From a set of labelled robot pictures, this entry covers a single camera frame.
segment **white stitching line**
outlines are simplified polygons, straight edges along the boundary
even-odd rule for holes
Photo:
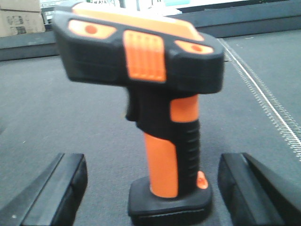
[[[233,60],[231,62],[233,66],[239,73],[240,77],[244,80],[247,87],[254,94],[266,115],[271,119],[272,123],[280,132],[284,140],[288,143],[290,148],[293,149],[293,152],[296,154],[296,157],[299,158],[299,161],[301,161],[301,127],[273,96],[272,92],[267,88],[252,68],[247,65],[243,59],[241,59],[241,57],[226,43],[226,41],[220,39],[219,42],[225,47],[228,54],[232,57]]]

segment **orange button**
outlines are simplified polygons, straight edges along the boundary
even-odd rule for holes
[[[181,41],[181,40],[176,40],[175,43],[183,50],[189,53],[195,53],[195,54],[209,54],[213,53],[213,48],[209,46],[203,46],[187,41]]]
[[[94,24],[79,20],[71,20],[69,22],[69,30],[73,33],[97,39],[106,39],[116,32],[115,27]]]
[[[166,81],[164,42],[160,36],[127,30],[123,42],[131,79]]]

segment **gray carpet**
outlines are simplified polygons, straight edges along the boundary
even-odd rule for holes
[[[252,37],[226,41],[301,123],[301,32]],[[232,225],[217,187],[221,153],[248,152],[301,187],[301,162],[231,62],[225,66],[223,90],[200,96],[201,168],[213,184],[214,210],[199,226]],[[148,172],[142,133],[124,119],[125,90],[70,82],[57,56],[0,62],[0,69],[0,208],[57,153],[84,153],[89,182],[74,225],[131,225],[128,190]]]

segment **black rubber housing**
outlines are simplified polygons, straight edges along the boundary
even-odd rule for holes
[[[76,4],[66,2],[55,8],[53,30],[67,75],[72,81],[164,88],[195,93],[216,93],[222,88],[223,47],[212,36],[203,34],[204,41],[195,41],[129,25],[78,16],[71,12]],[[70,20],[113,26],[117,31],[101,40],[79,36],[68,29]],[[158,35],[165,46],[166,82],[132,80],[127,74],[123,32],[133,30]],[[182,50],[175,40],[183,40],[214,49],[211,54],[192,54]]]
[[[185,197],[160,198],[150,191],[149,178],[134,181],[130,188],[128,214],[134,225],[190,225],[208,216],[212,188],[195,189]]]

